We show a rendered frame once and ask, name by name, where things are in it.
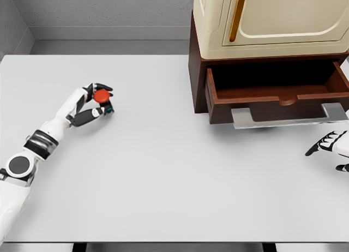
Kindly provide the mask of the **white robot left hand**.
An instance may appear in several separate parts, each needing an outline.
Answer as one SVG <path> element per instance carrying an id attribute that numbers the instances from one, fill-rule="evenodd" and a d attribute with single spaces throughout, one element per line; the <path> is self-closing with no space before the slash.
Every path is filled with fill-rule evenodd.
<path id="1" fill-rule="evenodd" d="M 110 93 L 113 91 L 113 88 L 101 83 L 91 83 L 86 87 L 78 88 L 58 110 L 56 116 L 63 118 L 68 121 L 70 126 L 75 127 L 85 125 L 101 115 L 105 116 L 104 108 L 100 107 L 100 105 L 96 108 L 81 111 L 84 104 L 90 102 L 94 93 L 100 89 L 105 89 Z"/>

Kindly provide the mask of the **brown wooden drawer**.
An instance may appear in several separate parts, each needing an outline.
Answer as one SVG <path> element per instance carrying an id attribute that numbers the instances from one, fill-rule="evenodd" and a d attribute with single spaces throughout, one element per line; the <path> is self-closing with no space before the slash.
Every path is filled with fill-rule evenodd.
<path id="1" fill-rule="evenodd" d="M 327 81 L 314 85 L 282 85 L 275 79 L 253 85 L 253 81 L 261 80 L 259 70 L 256 77 L 244 74 L 247 84 L 240 87 L 232 84 L 237 70 L 224 72 L 228 77 L 219 77 L 213 67 L 207 69 L 205 94 L 211 124 L 232 123 L 231 110 L 240 108 L 249 108 L 256 122 L 324 117 L 324 103 L 340 103 L 349 110 L 349 80 L 338 64 Z"/>

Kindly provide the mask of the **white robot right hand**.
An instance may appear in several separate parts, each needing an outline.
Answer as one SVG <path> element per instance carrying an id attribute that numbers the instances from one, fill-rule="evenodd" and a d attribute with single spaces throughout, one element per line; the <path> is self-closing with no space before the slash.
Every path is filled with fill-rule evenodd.
<path id="1" fill-rule="evenodd" d="M 310 156 L 317 151 L 328 151 L 349 158 L 349 130 L 332 131 L 319 139 L 306 153 Z"/>

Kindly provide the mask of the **cream cabinet with door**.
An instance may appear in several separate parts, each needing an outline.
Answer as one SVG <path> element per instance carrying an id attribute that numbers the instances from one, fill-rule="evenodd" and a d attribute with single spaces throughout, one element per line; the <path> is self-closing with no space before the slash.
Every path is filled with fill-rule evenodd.
<path id="1" fill-rule="evenodd" d="M 236 0 L 194 0 L 204 59 L 343 53 L 349 49 L 349 0 L 245 0 L 229 41 Z"/>

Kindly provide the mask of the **red button switch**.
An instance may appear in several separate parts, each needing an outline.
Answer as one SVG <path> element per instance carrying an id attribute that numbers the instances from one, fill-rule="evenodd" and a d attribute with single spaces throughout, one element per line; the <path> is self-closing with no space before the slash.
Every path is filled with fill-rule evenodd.
<path id="1" fill-rule="evenodd" d="M 113 96 L 113 94 L 105 89 L 100 89 L 100 90 L 96 91 L 93 95 L 93 99 L 97 103 L 99 103 L 100 107 L 104 108 L 105 115 L 114 112 L 113 106 L 110 102 L 110 97 L 112 97 L 112 96 Z"/>

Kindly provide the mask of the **brown wooden cabinet frame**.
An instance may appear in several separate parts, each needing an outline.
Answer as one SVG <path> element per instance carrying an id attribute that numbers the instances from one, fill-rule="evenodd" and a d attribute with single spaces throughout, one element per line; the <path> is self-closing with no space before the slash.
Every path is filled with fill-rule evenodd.
<path id="1" fill-rule="evenodd" d="M 194 102 L 195 113 L 208 111 L 206 96 L 204 95 L 204 82 L 207 68 L 213 67 L 219 72 L 219 77 L 228 77 L 224 70 L 237 70 L 238 76 L 232 80 L 233 85 L 246 85 L 247 78 L 244 74 L 256 77 L 258 71 L 262 73 L 260 81 L 253 81 L 253 85 L 264 84 L 272 79 L 282 85 L 307 84 L 314 85 L 329 79 L 330 73 L 335 70 L 335 64 L 341 65 L 349 57 L 349 52 L 301 55 L 301 56 L 275 56 L 251 58 L 224 58 L 203 59 L 198 45 L 195 20 L 191 18 L 190 44 L 189 44 L 189 76 Z"/>

